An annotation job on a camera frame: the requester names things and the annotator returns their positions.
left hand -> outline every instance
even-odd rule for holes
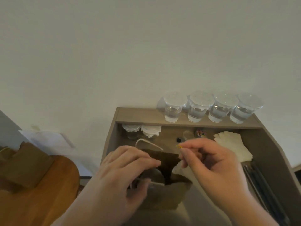
[[[54,225],[121,225],[146,198],[150,180],[141,181],[128,196],[127,188],[144,170],[160,164],[135,147],[118,147],[107,155],[96,175]]]

small jar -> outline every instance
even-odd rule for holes
[[[141,130],[144,139],[153,141],[157,136],[159,136],[161,126],[142,125]]]
[[[126,130],[126,135],[130,140],[138,139],[141,125],[123,124],[122,127]]]

forearm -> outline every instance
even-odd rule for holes
[[[277,226],[276,221],[258,204],[251,194],[238,198],[229,205],[227,215],[237,225],[244,226]]]

cup lid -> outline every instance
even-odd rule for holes
[[[130,132],[130,131],[136,131],[137,129],[140,129],[141,125],[139,125],[139,124],[122,124],[122,127],[125,130]]]
[[[244,103],[246,106],[252,107],[252,108],[262,108],[263,107],[263,101],[258,96],[251,94],[251,93],[241,93],[238,95],[239,100]]]
[[[214,98],[211,94],[205,93],[203,91],[195,91],[190,96],[190,100],[200,106],[212,106],[214,103]]]
[[[221,104],[231,107],[237,106],[239,102],[235,94],[226,91],[215,93],[213,94],[213,97],[216,101],[220,102]]]
[[[162,126],[153,126],[153,125],[142,125],[141,130],[148,134],[156,134],[161,132]]]
[[[163,98],[165,103],[172,106],[184,106],[187,103],[187,97],[177,91],[168,92]]]

